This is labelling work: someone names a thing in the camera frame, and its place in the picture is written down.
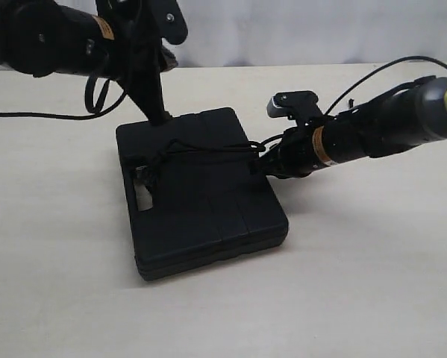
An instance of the white backdrop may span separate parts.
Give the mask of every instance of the white backdrop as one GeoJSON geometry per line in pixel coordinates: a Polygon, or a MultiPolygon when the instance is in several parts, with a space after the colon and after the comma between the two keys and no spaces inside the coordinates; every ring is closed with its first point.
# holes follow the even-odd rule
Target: white backdrop
{"type": "MultiPolygon", "coordinates": [[[[93,0],[58,0],[95,13],[93,0]]],[[[182,66],[447,60],[447,0],[180,0],[182,66]]]]}

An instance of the black plastic case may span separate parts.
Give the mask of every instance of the black plastic case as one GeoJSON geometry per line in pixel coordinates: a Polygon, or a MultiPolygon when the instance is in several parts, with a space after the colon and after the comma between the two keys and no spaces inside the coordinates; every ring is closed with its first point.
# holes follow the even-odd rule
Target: black plastic case
{"type": "Polygon", "coordinates": [[[231,108],[188,114],[162,127],[122,125],[116,138],[137,268],[156,280],[218,260],[279,246],[288,220],[264,175],[251,175],[256,154],[184,154],[162,166],[153,207],[140,209],[134,170],[174,138],[222,147],[247,142],[231,108]]]}

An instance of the table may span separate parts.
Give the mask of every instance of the table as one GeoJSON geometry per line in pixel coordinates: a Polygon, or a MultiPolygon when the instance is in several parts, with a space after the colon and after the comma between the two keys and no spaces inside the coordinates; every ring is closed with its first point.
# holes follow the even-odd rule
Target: table
{"type": "MultiPolygon", "coordinates": [[[[266,116],[276,92],[324,109],[376,66],[176,69],[164,98],[174,115],[233,107],[262,140],[292,125],[266,116]]],[[[352,97],[429,74],[446,72],[397,65],[352,97]]],[[[0,72],[0,110],[81,114],[84,85],[0,72]]],[[[283,246],[148,284],[115,141],[140,120],[130,101],[91,122],[0,119],[0,358],[447,358],[447,141],[271,180],[283,246]]]]}

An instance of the orange label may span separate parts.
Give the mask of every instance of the orange label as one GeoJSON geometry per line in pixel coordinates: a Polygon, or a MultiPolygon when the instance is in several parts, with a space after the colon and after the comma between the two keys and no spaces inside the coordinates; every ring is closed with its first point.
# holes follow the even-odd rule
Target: orange label
{"type": "Polygon", "coordinates": [[[107,40],[115,40],[115,36],[113,35],[113,31],[109,23],[101,17],[94,15],[92,17],[101,28],[102,36],[107,40]]]}
{"type": "Polygon", "coordinates": [[[321,163],[326,166],[335,166],[337,163],[333,161],[326,153],[325,147],[322,144],[322,132],[325,128],[319,127],[313,133],[313,149],[321,163]]]}

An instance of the white wall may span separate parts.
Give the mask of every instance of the white wall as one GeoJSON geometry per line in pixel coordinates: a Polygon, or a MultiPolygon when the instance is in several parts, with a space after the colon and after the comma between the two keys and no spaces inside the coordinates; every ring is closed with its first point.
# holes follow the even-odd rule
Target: white wall
{"type": "MultiPolygon", "coordinates": [[[[95,12],[93,0],[58,0],[95,12]]],[[[180,0],[182,66],[447,60],[447,0],[180,0]]]]}

